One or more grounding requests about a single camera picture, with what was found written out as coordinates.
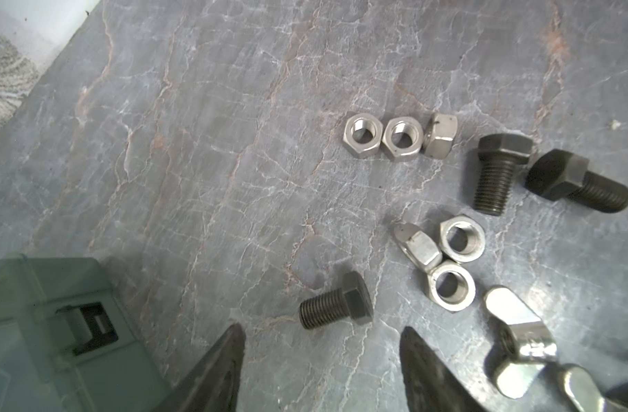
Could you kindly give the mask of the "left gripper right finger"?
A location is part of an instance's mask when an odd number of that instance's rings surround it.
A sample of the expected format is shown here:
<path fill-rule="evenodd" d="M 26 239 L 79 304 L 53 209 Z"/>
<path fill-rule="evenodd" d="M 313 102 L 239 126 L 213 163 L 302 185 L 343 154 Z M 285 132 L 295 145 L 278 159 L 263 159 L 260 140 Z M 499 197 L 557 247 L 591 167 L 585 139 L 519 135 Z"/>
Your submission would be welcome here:
<path fill-rule="evenodd" d="M 399 356 L 409 411 L 486 411 L 411 326 L 401 333 Z"/>

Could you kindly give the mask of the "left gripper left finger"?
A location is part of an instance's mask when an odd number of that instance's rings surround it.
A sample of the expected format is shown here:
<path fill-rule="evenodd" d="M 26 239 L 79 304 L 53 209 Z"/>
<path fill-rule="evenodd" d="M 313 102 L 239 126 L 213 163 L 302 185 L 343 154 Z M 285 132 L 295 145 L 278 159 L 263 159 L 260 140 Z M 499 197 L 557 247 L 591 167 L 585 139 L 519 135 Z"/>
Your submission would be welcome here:
<path fill-rule="evenodd" d="M 235 411 L 245 355 L 245 331 L 232 324 L 156 411 Z"/>

